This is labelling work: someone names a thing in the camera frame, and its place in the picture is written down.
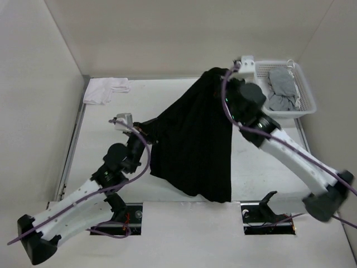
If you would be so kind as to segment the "black tank top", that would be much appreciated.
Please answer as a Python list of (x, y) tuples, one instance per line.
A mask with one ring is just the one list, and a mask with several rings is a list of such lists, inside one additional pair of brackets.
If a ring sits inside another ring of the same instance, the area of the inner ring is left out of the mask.
[(212, 68), (156, 118), (136, 122), (152, 144), (151, 175), (189, 196), (231, 201), (232, 124), (220, 98), (227, 70)]

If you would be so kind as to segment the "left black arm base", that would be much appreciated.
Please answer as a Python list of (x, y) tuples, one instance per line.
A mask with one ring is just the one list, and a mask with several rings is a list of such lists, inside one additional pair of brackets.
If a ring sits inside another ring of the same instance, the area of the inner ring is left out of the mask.
[(142, 233), (143, 203), (126, 203), (111, 219), (88, 229), (91, 236), (123, 239)]

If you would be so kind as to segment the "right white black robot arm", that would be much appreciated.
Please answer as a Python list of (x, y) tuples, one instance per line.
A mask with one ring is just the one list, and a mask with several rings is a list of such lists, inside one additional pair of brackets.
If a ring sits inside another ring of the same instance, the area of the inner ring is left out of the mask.
[(354, 175), (327, 166), (291, 139), (262, 111), (266, 97), (258, 85), (226, 74), (220, 87), (221, 105), (230, 125), (237, 126), (245, 140), (277, 159), (308, 188), (288, 194), (269, 192), (258, 208), (260, 217), (271, 221), (283, 213), (307, 213), (320, 222), (334, 218), (349, 193), (356, 193)]

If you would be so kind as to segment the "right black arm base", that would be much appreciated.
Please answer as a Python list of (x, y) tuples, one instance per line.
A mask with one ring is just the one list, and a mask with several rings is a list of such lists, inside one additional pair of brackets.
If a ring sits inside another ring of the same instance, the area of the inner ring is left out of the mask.
[(275, 214), (268, 202), (277, 191), (269, 192), (260, 201), (240, 204), (245, 235), (295, 235), (291, 214)]

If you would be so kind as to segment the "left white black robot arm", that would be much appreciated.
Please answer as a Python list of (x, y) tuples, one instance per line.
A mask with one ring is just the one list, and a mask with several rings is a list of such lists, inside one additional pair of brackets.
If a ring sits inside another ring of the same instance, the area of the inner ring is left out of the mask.
[(127, 135), (126, 144), (110, 146), (102, 166), (79, 189), (37, 215), (18, 219), (18, 240), (32, 265), (48, 260), (81, 231), (123, 220), (127, 205), (117, 192), (129, 183), (126, 175), (137, 170), (144, 150), (152, 143), (138, 127)]

